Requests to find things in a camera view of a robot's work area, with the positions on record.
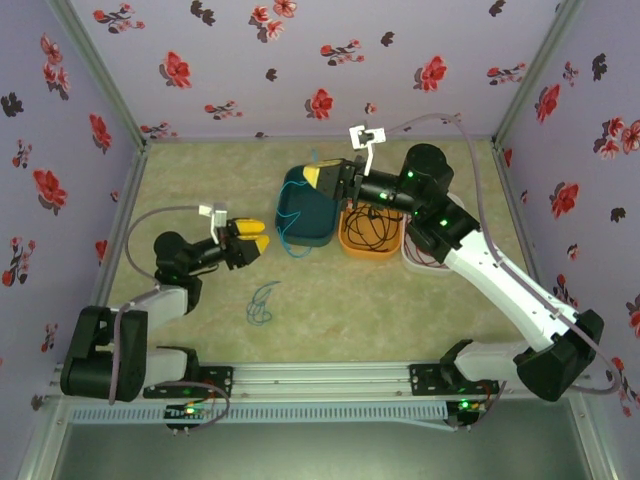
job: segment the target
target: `gray cable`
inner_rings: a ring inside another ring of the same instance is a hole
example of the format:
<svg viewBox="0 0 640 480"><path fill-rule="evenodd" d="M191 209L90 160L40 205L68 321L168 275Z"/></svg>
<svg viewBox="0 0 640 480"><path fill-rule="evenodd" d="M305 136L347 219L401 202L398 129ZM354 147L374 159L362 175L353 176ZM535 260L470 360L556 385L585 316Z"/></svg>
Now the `gray cable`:
<svg viewBox="0 0 640 480"><path fill-rule="evenodd" d="M485 412L484 412L484 414L483 414L483 415L482 415L482 416L481 416L481 417L480 417L480 418L479 418L479 419L478 419L478 420L473 424L473 428L472 428L471 430L473 430L473 429L477 428L477 427L478 427L478 425L479 425L480 423L484 422L484 419L485 419L485 418L487 418L487 415L489 415L489 413L490 413L491 411L493 411L493 407L494 407L494 405L495 405L496 403L498 403L498 400L500 400L500 397L501 397L501 396L502 396L502 394L504 393L504 389L506 388L506 386L507 386L507 382L502 382L502 385L500 385L500 390L498 390L497 395L489 401L489 405L487 405L487 406L486 406L486 411L485 411Z"/></svg>
<svg viewBox="0 0 640 480"><path fill-rule="evenodd" d="M198 210L199 208L200 207L198 205L179 205L176 207L155 208L153 210L148 211L144 215L141 215L140 217L138 217L131 224L131 226L129 227L129 230L127 230L127 236L125 237L125 240L124 240L124 254L127 257L127 261L129 262L129 265L131 265L131 268L133 268L136 272L138 272L143 277L147 277L151 279L151 281L157 285L159 282L156 280L156 278L146 270L143 270L142 268L140 268L138 264L133 261L133 258L131 258L131 252L129 252L129 239L131 238L131 234L133 233L133 230L140 224L140 222L142 222L146 218L149 218L151 215L155 215L157 213L163 213L163 212L174 212L176 210Z"/></svg>
<svg viewBox="0 0 640 480"><path fill-rule="evenodd" d="M118 376L120 375L120 324L122 323L122 315L137 303L153 297L159 288L159 284L156 284L153 290L123 303L118 309L118 313L116 313L116 318L113 322L113 361L111 365L111 384L109 385L109 405L116 403L116 392L118 390Z"/></svg>
<svg viewBox="0 0 640 480"><path fill-rule="evenodd" d="M544 296L540 295L537 291L535 291L533 288L531 288L527 284L527 282L525 282L523 279L521 279L511 268L509 268L508 265L506 265L506 264L504 264L502 262L502 258L500 257L500 254L497 252L496 247L493 244L493 241L491 240L491 235L489 233L489 226L488 226L487 219L486 219L486 216L485 216L484 199L483 199L483 195L482 195L482 183L481 183L481 180L480 180L480 165L478 164L478 158L477 158L477 155L476 155L475 145L474 145L473 141L471 140L471 137L467 133L466 129L462 126L462 123L460 123L460 120L458 120L456 117L454 117L452 115L447 115L446 113L430 113L430 114L427 114L427 115L422 115L420 117L414 118L413 120L411 120L409 122L406 122L406 123L403 123L402 125L400 125L398 127L392 128L391 130L389 130L387 132L387 136L394 135L394 134L402 131L403 129L405 129L405 128L409 127L409 126L413 126L413 125L416 125L417 123L423 122L425 120L432 120L432 119L447 120L450 123L454 123L456 125L456 127L458 127L458 130L460 130L460 133L462 133L462 136L464 137L464 139L467 142L467 146L469 147L469 153L471 155L471 163L473 164L473 173L474 173L474 176L475 176L476 198L478 200L478 212L479 212L479 216L480 216L480 224L482 225L482 233L484 235L484 239L485 239L485 241L487 243L487 246L489 247L489 251L491 252L491 255L493 256L493 258L496 261L496 263L516 283L518 283L518 285L520 285L529 294L531 294L536 300L538 300L544 306L544 308L549 310L554 315L554 317L560 319L560 321L562 323L564 323L568 328L573 330L587 345L589 345L589 347L591 347L598 355L600 355L600 357L602 357L604 362L609 367L609 369L611 371L611 374L613 375L613 383L610 386L608 386L607 388L604 388L604 389L581 387L579 385L571 385L570 388L572 388L573 390L577 390L579 392L590 393L590 394L594 394L594 395L608 395L608 394L617 392L620 389L620 386L622 385L622 378L620 377L620 372L618 372L618 369L613 365L613 362L606 356L606 354L600 348L600 346L596 342L594 342L580 328L578 328L575 325L575 323L573 323L570 319L565 317L564 314L562 314L562 312L560 310L556 309L551 303L549 303Z"/></svg>

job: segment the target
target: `white bracket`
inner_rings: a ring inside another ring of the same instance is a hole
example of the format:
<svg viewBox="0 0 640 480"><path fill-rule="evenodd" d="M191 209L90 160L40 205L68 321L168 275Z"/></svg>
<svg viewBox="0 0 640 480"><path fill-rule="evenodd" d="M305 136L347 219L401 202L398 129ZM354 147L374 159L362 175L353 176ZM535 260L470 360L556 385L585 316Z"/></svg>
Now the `white bracket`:
<svg viewBox="0 0 640 480"><path fill-rule="evenodd" d="M227 225L227 205L225 203L214 203L211 205L200 205L198 215L211 217L211 238L219 243L217 229Z"/></svg>
<svg viewBox="0 0 640 480"><path fill-rule="evenodd" d="M367 164L364 168L364 175L366 177L369 175L371 164L373 163L373 154L375 151L373 145L387 141L384 128L367 129L366 125L358 125L349 129L349 136L351 137L351 145L354 150L367 149Z"/></svg>

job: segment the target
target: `gray floor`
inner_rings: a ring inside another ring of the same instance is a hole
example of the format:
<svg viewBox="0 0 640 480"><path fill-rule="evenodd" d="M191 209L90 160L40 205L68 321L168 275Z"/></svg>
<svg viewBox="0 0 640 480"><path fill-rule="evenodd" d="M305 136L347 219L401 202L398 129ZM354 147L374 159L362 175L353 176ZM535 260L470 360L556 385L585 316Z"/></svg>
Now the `gray floor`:
<svg viewBox="0 0 640 480"><path fill-rule="evenodd" d="M471 433L388 423L75 426L57 480L591 478L566 403L503 401Z"/></svg>

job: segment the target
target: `black cable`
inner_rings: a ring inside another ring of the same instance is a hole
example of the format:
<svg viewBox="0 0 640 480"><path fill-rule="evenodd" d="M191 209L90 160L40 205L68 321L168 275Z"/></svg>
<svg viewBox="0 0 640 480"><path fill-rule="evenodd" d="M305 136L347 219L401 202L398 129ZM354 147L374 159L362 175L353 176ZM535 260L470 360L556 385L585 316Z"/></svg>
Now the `black cable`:
<svg viewBox="0 0 640 480"><path fill-rule="evenodd" d="M375 241L367 239L361 231L367 220L376 237ZM398 234L401 221L402 216L395 214L395 212L392 216L389 209L378 210L371 205L364 204L349 212L344 220L343 231L346 232L347 239L354 246L366 247L373 252L388 252L388 248L382 247Z"/></svg>

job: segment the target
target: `cable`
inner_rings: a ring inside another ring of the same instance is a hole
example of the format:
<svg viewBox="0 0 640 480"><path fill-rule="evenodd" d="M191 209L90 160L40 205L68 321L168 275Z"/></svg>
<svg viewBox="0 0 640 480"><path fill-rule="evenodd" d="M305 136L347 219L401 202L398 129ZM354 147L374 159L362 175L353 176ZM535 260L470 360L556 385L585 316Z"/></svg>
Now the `cable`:
<svg viewBox="0 0 640 480"><path fill-rule="evenodd" d="M460 122L460 120L452 115L447 115L446 113L430 113L427 115L422 115L420 117L414 118L413 120L403 123L398 127L392 128L391 130L389 130L389 132L387 132L387 136L391 136L397 132L400 132L404 128L407 128L409 126L413 126L425 120L432 120L432 119L448 120L449 122L454 123L456 127L458 127L458 130L460 130L460 133L462 133L462 136L467 142L469 153L471 155L471 163L473 165L473 173L475 177L476 198L478 201L478 212L480 216L480 224L482 225L482 234L484 235L485 242L489 247L491 256L496 261L496 264L500 266L500 268L502 268L518 285L524 288L530 295L532 295L536 300L538 300L547 310L549 310L555 318L560 319L562 323L564 323L568 328L573 330L587 345L589 345L589 347L593 349L593 351L595 351L600 357L602 357L602 359L607 364L607 366L609 367L609 370L613 375L613 383L604 389L581 387L579 385L571 385L569 388L573 390L577 390L579 392L590 393L594 395L608 395L608 394L617 392L620 386L622 385L620 372L618 372L618 369L615 368L615 365L613 365L613 362L607 357L607 355L600 348L600 346L596 342L594 342L580 328L578 328L575 325L575 323L573 323L570 319L568 319L559 309L556 309L551 303L549 303L544 296L540 295L536 290L534 290L531 286L529 286L527 282L525 282L522 278L520 278L508 265L503 263L503 259L500 257L500 254L496 250L496 247L493 244L493 241L491 240L491 235L489 233L489 226L488 226L487 219L485 216L485 211L484 211L482 182L480 178L480 165L478 162L478 157L476 155L475 145L471 140L471 137L467 133L466 129L462 126L462 123Z"/></svg>
<svg viewBox="0 0 640 480"><path fill-rule="evenodd" d="M189 431L207 428L214 425L215 423L218 423L220 420L222 420L224 417L226 417L229 414L229 410L231 409L231 401L229 400L229 395L227 395L227 392L225 392L219 387L216 387L215 385L211 385L208 383L201 383L201 382L182 382L182 381L164 382L156 385L156 388L162 388L162 387L206 388L209 391L212 391L212 390L215 391L216 393L220 394L222 398L224 398L226 406L222 411L222 413L220 413L219 415L217 415L216 417L212 418L211 420L205 423L201 423L200 425L196 425L193 428L189 428ZM213 414L214 412L215 412L215 402L211 404L211 413Z"/></svg>
<svg viewBox="0 0 640 480"><path fill-rule="evenodd" d="M249 322L250 325L261 327L265 323L271 321L272 315L271 312L267 311L267 300L272 291L270 287L272 287L273 285L277 285L278 283L280 283L279 280L274 280L273 282L266 283L258 288L258 290L256 290L256 293L253 294L253 298L247 304L247 322ZM262 296L258 297L263 289L267 289L267 291L263 293Z"/></svg>
<svg viewBox="0 0 640 480"><path fill-rule="evenodd" d="M485 398L484 400L484 405L486 408L490 405L489 401L491 400L491 389L489 388L489 385L487 385L485 382L480 382L480 385L482 385L482 388L484 388L484 391L487 394L487 398Z"/></svg>
<svg viewBox="0 0 640 480"><path fill-rule="evenodd" d="M491 412L493 410L493 407L495 406L496 403L498 403L498 400L500 400L500 397L502 397L502 394L504 393L504 389L507 386L507 382L502 382L502 385L500 385L500 390L498 390L497 395L494 397L493 400L491 400L491 402L489 402L488 404L486 404L486 410L484 412L484 414L473 424L473 429L477 428L478 425L482 422L484 422L485 418L487 418L487 415L489 415L489 412Z"/></svg>
<svg viewBox="0 0 640 480"><path fill-rule="evenodd" d="M347 239L351 244L357 247L366 247L366 249L363 250L388 252L389 248L386 248L385 245L398 235L400 222L402 221L402 215L393 212L395 216L392 217L391 214L392 211L387 208L378 210L371 205L364 204L356 209L352 209L351 212L347 214L342 230L347 233ZM368 229L370 230L369 232L361 231L361 228L367 226L367 223L362 225L360 223L361 220L365 222L368 221L368 226L370 227ZM370 240L372 236L376 237L374 241Z"/></svg>
<svg viewBox="0 0 640 480"><path fill-rule="evenodd" d="M129 239L131 238L131 234L133 233L133 230L140 224L140 222L157 213L173 212L177 210L198 210L199 208L200 207L198 205L188 205L188 206L179 205L176 207L162 207L162 208L155 208L153 210L148 211L144 215L139 216L127 230L127 234L124 240L124 254L127 257L127 261L129 262L129 265L131 265L131 268L133 268L136 272L138 272L143 277L149 278L153 283L157 285L159 282L156 280L156 277L154 277L149 272L140 268L138 264L133 261L133 258L131 258L131 252L129 251Z"/></svg>
<svg viewBox="0 0 640 480"><path fill-rule="evenodd" d="M303 187L304 185L307 185L307 182L295 182L293 180L288 180L284 183L284 185L282 186L282 188L280 189L280 193L278 194L278 199L280 199L282 197L282 192L284 191L284 189L286 187L288 187L289 185L296 185L298 187ZM291 228L291 225L293 225L294 223L296 223L296 220L298 220L298 218L300 218L302 212L297 211L297 212L292 212L292 213L281 213L280 210L278 210L278 208L276 207L276 214L282 218L292 218L292 220L287 224L286 227L284 228L280 228L280 226L276 226L276 231L278 232L278 237L280 237L280 243L282 244L282 246L284 247L285 251L292 256L293 258L304 258L307 255L309 255L311 253L311 247L307 247L307 249L302 252L302 253L293 253L291 251L291 245L289 245L287 243L287 241L284 239L284 234L287 232L287 230L289 230L289 228Z"/></svg>
<svg viewBox="0 0 640 480"><path fill-rule="evenodd" d="M414 248L416 250L416 254L414 256L413 252L409 248L409 244L407 242L407 237L409 237L409 239L411 238L409 236L409 232L407 232L405 230L405 232L404 232L404 241L402 243L403 243L404 253L405 253L405 255L407 256L407 258L409 260L411 260L413 263L416 263L416 264L421 265L423 267L440 268L440 269L448 268L445 265L442 265L441 263L439 263L433 257L429 257L427 259L422 258L422 255L426 255L426 253L424 253L422 250L420 250L415 244L414 244Z"/></svg>
<svg viewBox="0 0 640 480"><path fill-rule="evenodd" d="M122 315L137 303L153 297L159 290L160 285L156 284L153 290L138 295L129 302L123 303L118 309L118 313L116 313L116 318L113 323L113 364L111 366L111 384L109 385L109 405L113 405L116 402L116 390L118 389L118 376L120 374L120 324L122 323Z"/></svg>
<svg viewBox="0 0 640 480"><path fill-rule="evenodd" d="M433 429L436 429L436 430L443 430L445 432L457 432L458 431L458 427L453 427L453 426L449 425L446 422L445 422L445 425L440 425L439 423L431 423L431 422L427 422L426 420L412 420L412 419L409 419L409 418L406 418L406 419L405 418L399 418L399 419L388 420L388 421L396 422L396 423L406 423L407 425L416 425L418 427L433 428Z"/></svg>

